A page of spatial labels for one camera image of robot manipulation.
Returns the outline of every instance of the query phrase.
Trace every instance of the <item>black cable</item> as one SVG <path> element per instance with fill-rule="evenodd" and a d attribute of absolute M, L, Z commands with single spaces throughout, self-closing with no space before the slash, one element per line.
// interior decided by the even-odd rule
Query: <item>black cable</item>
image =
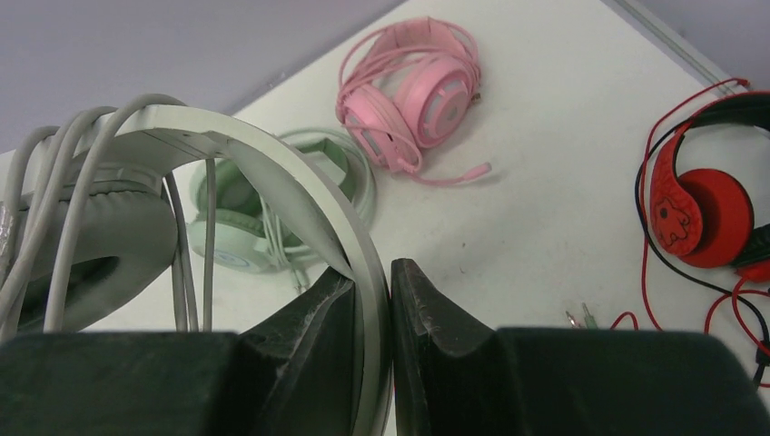
<path fill-rule="evenodd" d="M 694 121 L 694 119 L 696 119 L 696 118 L 698 120 L 702 120 L 704 116 L 714 116 L 714 117 L 716 117 L 718 115 L 720 115 L 720 113 L 711 113 L 709 115 L 699 115 L 699 116 L 697 116 L 695 118 L 687 118 L 685 121 L 675 125 L 671 129 L 669 129 L 665 134 L 663 134 L 663 136 L 661 136 L 660 139 L 657 140 L 657 142 L 655 142 L 655 145 L 653 145 L 652 148 L 650 148 L 649 153 L 647 153 L 647 156 L 645 156 L 645 160 L 649 161 L 649 159 L 652 156 L 652 154 L 660 147 L 660 145 L 669 136 L 671 136 L 671 134 L 673 134 L 677 129 L 679 129 L 684 124 L 692 123 Z M 642 169 L 644 169 L 644 167 L 645 167 L 644 163 L 639 165 L 639 171 L 637 172 L 637 181 L 634 184 L 634 198 L 635 198 L 636 203 L 637 203 L 637 213 L 639 215 L 639 222 L 642 225 L 642 231 L 645 234 L 645 240 L 647 241 L 647 245 L 649 246 L 649 248 L 652 249 L 653 253 L 655 253 L 655 256 L 658 258 L 658 260 L 660 260 L 660 262 L 662 264 L 664 264 L 666 267 L 668 267 L 668 269 L 670 269 L 674 273 L 679 274 L 680 276 L 684 277 L 685 279 L 689 280 L 690 282 L 693 282 L 693 283 L 699 284 L 701 286 L 704 286 L 704 287 L 706 287 L 708 289 L 720 292 L 720 293 L 722 293 L 724 295 L 733 295 L 733 292 L 730 291 L 730 290 L 727 290 L 727 289 L 719 287 L 719 286 L 717 286 L 715 284 L 712 284 L 712 283 L 705 282 L 703 280 L 697 279 L 696 277 L 693 277 L 692 275 L 689 275 L 686 272 L 676 268 L 671 262 L 668 261 L 668 259 L 666 259 L 663 256 L 663 254 L 661 254 L 661 252 L 657 249 L 655 244 L 652 243 L 652 238 L 651 238 L 651 236 L 649 234 L 649 229 L 647 228 L 647 222 L 645 220 L 645 215 L 642 213 L 642 204 L 641 204 L 641 200 L 640 200 L 640 196 L 639 196 L 639 194 L 641 192 L 639 188 L 640 188 L 640 184 L 641 184 L 641 181 L 642 181 Z M 754 313 L 754 315 L 756 316 L 756 319 L 759 321 L 759 326 L 760 326 L 760 329 L 762 330 L 762 336 L 764 338 L 764 341 L 766 341 L 766 342 L 770 341 L 770 332 L 767 329 L 767 322 L 765 321 L 765 317 L 762 315 L 762 313 L 759 312 L 759 309 L 757 309 L 756 306 L 754 306 L 751 302 L 749 302 L 747 299 L 745 299 L 745 298 L 743 298 L 741 296 L 738 296 L 738 301 L 740 301 L 749 310 L 751 310 L 751 312 Z M 762 376 L 764 374 L 765 374 L 765 366 L 762 365 L 762 364 L 758 365 L 758 367 L 756 369 L 756 372 L 755 372 L 755 375 L 754 375 L 754 382 L 755 382 L 756 386 L 759 386 L 759 383 L 762 381 Z"/>

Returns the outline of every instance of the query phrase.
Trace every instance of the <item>white headphones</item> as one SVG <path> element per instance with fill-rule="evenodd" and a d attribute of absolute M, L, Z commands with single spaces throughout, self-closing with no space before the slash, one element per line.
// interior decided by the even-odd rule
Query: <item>white headphones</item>
<path fill-rule="evenodd" d="M 47 151 L 33 174 L 35 190 L 23 197 L 39 143 Z M 232 159 L 288 229 L 355 281 L 354 346 L 360 359 L 351 376 L 360 394 L 352 434 L 382 434 L 392 394 L 389 297 L 366 226 L 340 188 L 295 148 L 250 124 L 184 107 L 165 95 L 145 95 L 119 110 L 81 112 L 61 128 L 36 130 L 15 152 L 0 208 L 3 337 L 13 336 L 20 319 L 24 331 L 41 324 L 45 332 L 80 330 L 130 301 L 169 266 L 177 329 L 196 330 L 172 170 L 206 159 L 214 188 L 214 158 Z M 209 201 L 207 214 L 215 218 L 215 194 Z M 215 226 L 209 229 L 203 330 L 212 327 Z"/>
<path fill-rule="evenodd" d="M 300 129 L 278 137 L 288 141 L 298 136 L 312 136 L 312 139 L 291 145 L 308 156 L 324 156 L 325 162 L 318 163 L 322 170 L 329 166 L 322 164 L 331 163 L 333 168 L 327 169 L 326 174 L 334 179 L 356 213 L 369 226 L 375 204 L 374 175 L 360 148 L 349 136 L 330 129 Z M 349 156 L 355 158 L 355 162 L 351 162 Z M 294 287 L 299 292 L 307 289 L 310 284 L 304 266 L 318 259 L 316 252 L 281 224 L 235 163 L 219 161 L 216 164 L 214 261 L 247 273 L 289 268 Z M 207 204 L 206 182 L 206 166 L 200 165 L 190 181 L 190 193 L 192 202 L 202 212 Z M 206 225 L 205 213 L 199 213 L 187 225 L 192 250 L 201 256 L 205 255 Z"/>

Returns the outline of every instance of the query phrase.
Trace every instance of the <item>microphone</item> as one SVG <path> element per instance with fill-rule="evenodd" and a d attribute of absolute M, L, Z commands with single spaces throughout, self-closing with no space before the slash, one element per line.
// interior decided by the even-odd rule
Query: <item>microphone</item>
<path fill-rule="evenodd" d="M 419 177 L 416 174 L 410 173 L 409 176 L 417 183 L 426 184 L 428 186 L 450 186 L 457 183 L 462 182 L 469 182 L 471 180 L 478 179 L 482 175 L 492 171 L 492 165 L 491 163 L 483 163 L 479 166 L 474 166 L 473 168 L 469 169 L 467 172 L 465 172 L 460 177 L 455 177 L 453 179 L 423 179 L 422 177 Z"/>

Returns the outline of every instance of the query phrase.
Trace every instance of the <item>red ear cushion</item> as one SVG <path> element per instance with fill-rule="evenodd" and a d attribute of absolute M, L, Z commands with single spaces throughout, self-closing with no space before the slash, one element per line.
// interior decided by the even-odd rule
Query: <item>red ear cushion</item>
<path fill-rule="evenodd" d="M 754 209 L 744 187 L 730 174 L 711 169 L 689 171 L 678 179 L 696 200 L 703 216 L 698 246 L 679 258 L 698 268 L 716 268 L 732 262 L 754 229 Z"/>

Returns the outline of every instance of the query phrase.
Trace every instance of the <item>gray wall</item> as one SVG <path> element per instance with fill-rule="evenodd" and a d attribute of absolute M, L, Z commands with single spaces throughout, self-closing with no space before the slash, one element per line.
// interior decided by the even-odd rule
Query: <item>gray wall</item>
<path fill-rule="evenodd" d="M 0 0 L 0 152 L 140 93 L 232 113 L 401 1 Z"/>
<path fill-rule="evenodd" d="M 637 1 L 730 75 L 770 89 L 770 1 Z"/>

